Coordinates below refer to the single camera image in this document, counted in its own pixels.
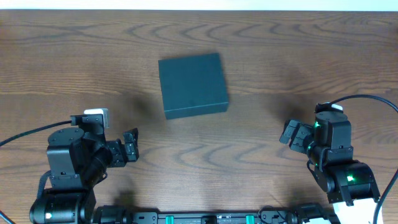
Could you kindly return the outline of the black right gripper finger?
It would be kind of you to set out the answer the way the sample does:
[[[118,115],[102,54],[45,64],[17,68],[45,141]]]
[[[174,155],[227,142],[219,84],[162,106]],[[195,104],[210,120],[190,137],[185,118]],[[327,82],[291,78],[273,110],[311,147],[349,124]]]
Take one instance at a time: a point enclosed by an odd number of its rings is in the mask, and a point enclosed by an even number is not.
[[[305,152],[304,139],[307,136],[305,131],[297,131],[291,137],[289,147],[296,152]]]
[[[289,141],[295,138],[297,128],[300,125],[300,121],[295,119],[289,119],[284,124],[284,130],[280,136],[279,142],[282,144],[288,144]]]

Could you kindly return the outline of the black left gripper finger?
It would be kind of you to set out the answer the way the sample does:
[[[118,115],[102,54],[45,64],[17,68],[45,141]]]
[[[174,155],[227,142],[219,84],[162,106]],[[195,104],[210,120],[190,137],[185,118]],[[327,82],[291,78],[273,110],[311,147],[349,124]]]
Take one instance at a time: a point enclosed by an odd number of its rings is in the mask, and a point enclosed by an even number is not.
[[[139,158],[139,150],[136,142],[126,142],[125,152],[129,162],[136,162]]]
[[[132,144],[133,146],[137,146],[137,141],[138,141],[138,129],[133,128],[131,130],[125,131],[123,133],[123,138],[125,144]]]

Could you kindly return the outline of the dark green box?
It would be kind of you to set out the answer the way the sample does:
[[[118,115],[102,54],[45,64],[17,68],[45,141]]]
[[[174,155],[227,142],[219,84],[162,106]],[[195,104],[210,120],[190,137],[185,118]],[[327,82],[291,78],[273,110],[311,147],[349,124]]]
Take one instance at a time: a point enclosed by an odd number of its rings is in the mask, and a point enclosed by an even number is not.
[[[158,61],[166,119],[222,113],[229,106],[219,53]]]

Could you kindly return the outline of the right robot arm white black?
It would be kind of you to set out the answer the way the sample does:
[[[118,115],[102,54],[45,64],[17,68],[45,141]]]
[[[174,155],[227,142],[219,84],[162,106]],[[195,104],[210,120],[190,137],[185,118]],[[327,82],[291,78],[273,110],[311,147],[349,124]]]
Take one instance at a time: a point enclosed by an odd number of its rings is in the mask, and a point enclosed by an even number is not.
[[[290,119],[279,141],[308,157],[307,168],[340,223],[373,223],[380,193],[371,168],[353,159],[351,123],[338,110],[315,114],[313,124]]]

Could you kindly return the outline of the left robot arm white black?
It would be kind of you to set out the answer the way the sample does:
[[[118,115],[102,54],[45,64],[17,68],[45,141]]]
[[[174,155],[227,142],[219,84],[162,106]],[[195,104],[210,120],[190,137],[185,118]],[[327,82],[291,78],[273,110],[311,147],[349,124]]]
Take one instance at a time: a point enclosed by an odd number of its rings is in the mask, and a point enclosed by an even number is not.
[[[139,158],[136,128],[123,140],[108,141],[104,133],[64,128],[48,138],[50,170],[39,181],[30,208],[32,223],[91,223],[96,204],[94,186],[111,167],[124,167]]]

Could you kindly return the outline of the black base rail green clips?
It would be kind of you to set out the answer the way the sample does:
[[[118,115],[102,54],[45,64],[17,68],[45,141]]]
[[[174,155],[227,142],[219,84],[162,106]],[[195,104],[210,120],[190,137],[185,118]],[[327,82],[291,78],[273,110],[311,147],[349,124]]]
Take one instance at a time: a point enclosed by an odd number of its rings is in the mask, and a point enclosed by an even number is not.
[[[294,208],[270,205],[258,211],[213,212],[132,212],[133,224],[332,224],[338,217],[319,204],[310,203]]]

